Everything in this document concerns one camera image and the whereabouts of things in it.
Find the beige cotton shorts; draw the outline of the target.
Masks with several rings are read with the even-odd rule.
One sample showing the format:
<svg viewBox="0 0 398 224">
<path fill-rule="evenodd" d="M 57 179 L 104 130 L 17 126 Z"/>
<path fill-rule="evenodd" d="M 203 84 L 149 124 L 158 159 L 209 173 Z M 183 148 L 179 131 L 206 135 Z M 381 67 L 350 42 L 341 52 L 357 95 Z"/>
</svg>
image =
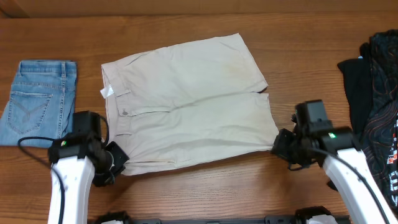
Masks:
<svg viewBox="0 0 398 224">
<path fill-rule="evenodd" d="M 182 169 L 273 147 L 267 81 L 239 34 L 101 66 L 110 139 L 124 175 Z"/>
</svg>

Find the folded blue denim jeans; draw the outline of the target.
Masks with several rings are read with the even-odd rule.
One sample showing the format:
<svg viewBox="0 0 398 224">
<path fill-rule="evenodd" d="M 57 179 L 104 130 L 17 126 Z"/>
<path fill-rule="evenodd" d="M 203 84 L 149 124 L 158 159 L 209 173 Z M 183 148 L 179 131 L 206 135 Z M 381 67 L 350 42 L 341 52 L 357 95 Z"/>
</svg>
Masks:
<svg viewBox="0 0 398 224">
<path fill-rule="evenodd" d="M 1 117 L 1 145 L 48 148 L 72 131 L 77 63 L 69 60 L 23 60 L 19 64 Z"/>
</svg>

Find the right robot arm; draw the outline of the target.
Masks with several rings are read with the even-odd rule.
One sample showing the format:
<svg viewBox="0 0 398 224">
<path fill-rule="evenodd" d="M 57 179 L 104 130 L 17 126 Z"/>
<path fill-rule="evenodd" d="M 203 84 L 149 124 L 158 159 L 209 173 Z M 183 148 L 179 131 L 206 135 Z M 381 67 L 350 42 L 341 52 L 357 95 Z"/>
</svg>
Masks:
<svg viewBox="0 0 398 224">
<path fill-rule="evenodd" d="M 322 100 L 295 106 L 293 131 L 281 129 L 271 153 L 297 170 L 317 163 L 338 191 L 354 223 L 397 223 L 349 127 L 334 128 Z"/>
</svg>

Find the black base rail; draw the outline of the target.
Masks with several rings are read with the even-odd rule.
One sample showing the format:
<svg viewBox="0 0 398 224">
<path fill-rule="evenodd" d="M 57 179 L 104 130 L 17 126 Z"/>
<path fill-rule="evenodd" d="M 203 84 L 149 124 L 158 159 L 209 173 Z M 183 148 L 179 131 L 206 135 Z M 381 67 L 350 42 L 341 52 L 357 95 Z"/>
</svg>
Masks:
<svg viewBox="0 0 398 224">
<path fill-rule="evenodd" d="M 136 219 L 127 212 L 107 213 L 88 223 L 127 223 L 127 224 L 304 224 L 337 223 L 350 224 L 349 215 L 333 215 L 325 207 L 307 207 L 296 210 L 293 215 L 266 215 L 264 218 L 207 218 L 185 220 L 161 220 L 159 218 Z"/>
</svg>

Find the black patterned garment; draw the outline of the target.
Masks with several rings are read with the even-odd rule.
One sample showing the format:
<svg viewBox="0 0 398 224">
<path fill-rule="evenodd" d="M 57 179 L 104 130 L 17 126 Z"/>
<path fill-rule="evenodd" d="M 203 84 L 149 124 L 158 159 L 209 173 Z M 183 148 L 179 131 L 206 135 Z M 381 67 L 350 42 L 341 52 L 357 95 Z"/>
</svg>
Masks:
<svg viewBox="0 0 398 224">
<path fill-rule="evenodd" d="M 337 64 L 343 74 L 353 132 L 385 200 L 397 212 L 397 30 L 378 32 L 358 58 Z"/>
</svg>

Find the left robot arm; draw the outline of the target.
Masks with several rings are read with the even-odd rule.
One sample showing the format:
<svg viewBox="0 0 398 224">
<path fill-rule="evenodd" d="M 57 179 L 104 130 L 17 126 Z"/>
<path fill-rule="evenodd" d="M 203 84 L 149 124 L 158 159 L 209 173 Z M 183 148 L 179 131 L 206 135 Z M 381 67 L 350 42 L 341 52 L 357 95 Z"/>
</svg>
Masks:
<svg viewBox="0 0 398 224">
<path fill-rule="evenodd" d="M 91 186 L 112 185 L 125 169 L 129 157 L 109 134 L 102 140 L 102 122 L 92 111 L 74 113 L 72 132 L 52 141 L 49 223 L 87 223 Z"/>
</svg>

